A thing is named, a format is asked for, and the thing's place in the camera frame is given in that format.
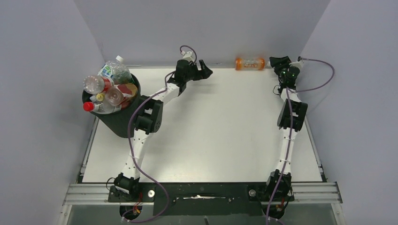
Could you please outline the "black ribbed plastic bin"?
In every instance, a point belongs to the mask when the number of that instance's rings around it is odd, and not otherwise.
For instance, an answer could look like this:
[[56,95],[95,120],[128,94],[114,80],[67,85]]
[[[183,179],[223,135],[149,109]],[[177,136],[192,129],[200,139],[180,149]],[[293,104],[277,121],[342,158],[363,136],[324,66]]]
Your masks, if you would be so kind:
[[[129,102],[125,102],[120,104],[122,106],[122,109],[118,112],[114,112],[111,114],[97,114],[97,113],[92,113],[89,112],[96,117],[98,117],[111,131],[113,131],[117,136],[126,138],[127,137],[127,123],[130,119],[130,116],[133,114],[133,111],[136,109],[138,105],[138,99],[140,97],[140,84],[139,81],[136,79],[136,77],[131,74],[132,76],[132,84],[135,84],[138,88],[138,93],[135,98],[133,98]],[[82,102],[90,102],[89,97],[93,94],[89,94],[83,90],[82,93]]]

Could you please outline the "orange drink bottle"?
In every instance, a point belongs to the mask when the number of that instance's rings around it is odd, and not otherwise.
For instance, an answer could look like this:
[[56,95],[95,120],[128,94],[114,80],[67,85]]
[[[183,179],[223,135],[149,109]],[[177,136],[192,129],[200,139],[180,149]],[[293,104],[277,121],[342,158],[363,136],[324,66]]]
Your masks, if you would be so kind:
[[267,65],[264,58],[236,58],[236,70],[263,70]]

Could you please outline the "clear bottle dark green label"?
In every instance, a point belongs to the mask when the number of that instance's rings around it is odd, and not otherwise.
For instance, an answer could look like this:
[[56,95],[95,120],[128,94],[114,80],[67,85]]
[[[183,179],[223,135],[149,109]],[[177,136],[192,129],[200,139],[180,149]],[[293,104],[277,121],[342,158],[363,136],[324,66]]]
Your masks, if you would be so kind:
[[132,76],[129,69],[123,64],[114,64],[112,66],[112,75],[116,84],[125,84],[132,82]]

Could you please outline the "clear bottle blue green label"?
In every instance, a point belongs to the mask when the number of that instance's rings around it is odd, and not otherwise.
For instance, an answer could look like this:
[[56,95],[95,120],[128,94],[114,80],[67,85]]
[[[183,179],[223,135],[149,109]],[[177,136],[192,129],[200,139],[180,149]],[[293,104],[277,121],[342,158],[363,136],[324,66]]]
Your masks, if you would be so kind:
[[126,66],[123,64],[124,58],[117,55],[114,60],[106,61],[97,75],[105,76],[115,79],[126,71]]

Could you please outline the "clear bottle red blue label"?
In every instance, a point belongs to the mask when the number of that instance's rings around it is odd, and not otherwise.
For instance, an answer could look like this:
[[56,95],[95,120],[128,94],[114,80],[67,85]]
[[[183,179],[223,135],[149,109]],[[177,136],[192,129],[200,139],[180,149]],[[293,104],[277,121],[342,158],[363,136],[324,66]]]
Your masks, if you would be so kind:
[[114,84],[111,78],[100,75],[89,75],[84,78],[83,89],[85,92],[94,95],[108,91]]

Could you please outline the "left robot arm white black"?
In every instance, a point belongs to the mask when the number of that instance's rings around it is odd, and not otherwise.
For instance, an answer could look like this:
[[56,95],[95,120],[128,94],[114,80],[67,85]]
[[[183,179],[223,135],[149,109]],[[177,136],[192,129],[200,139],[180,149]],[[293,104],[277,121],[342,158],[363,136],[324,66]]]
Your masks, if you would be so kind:
[[138,105],[128,121],[130,151],[121,173],[114,180],[114,194],[120,192],[132,198],[139,196],[145,145],[160,129],[164,105],[180,96],[189,81],[207,79],[212,73],[203,60],[179,60],[175,71],[165,76],[164,86],[160,90],[151,96],[139,97]]

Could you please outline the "yellow juice bottle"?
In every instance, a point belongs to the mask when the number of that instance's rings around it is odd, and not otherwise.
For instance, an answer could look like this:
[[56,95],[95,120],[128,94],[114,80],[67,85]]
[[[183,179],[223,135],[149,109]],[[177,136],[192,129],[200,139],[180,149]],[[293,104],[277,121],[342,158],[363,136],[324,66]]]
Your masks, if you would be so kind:
[[104,93],[98,93],[95,96],[95,101],[96,102],[103,102],[104,98],[105,98],[105,94]]

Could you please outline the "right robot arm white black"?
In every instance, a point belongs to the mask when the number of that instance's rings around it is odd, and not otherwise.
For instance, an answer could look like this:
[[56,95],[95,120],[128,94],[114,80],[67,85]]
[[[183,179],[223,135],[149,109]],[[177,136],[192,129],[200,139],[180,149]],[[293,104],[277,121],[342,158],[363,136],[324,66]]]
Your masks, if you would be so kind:
[[270,200],[284,199],[291,190],[291,159],[295,138],[304,125],[308,105],[303,103],[296,93],[296,80],[303,66],[303,61],[292,62],[288,56],[270,57],[279,81],[277,89],[283,106],[277,120],[282,132],[280,157],[276,169],[270,174],[264,194]]

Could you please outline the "red gold label bottle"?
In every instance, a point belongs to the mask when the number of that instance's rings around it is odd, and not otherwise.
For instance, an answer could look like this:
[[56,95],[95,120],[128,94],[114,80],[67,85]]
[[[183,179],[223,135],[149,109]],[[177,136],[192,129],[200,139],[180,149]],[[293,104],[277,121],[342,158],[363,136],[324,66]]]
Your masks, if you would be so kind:
[[105,100],[112,106],[118,106],[122,103],[131,101],[136,97],[137,93],[138,88],[135,84],[117,84],[106,91]]

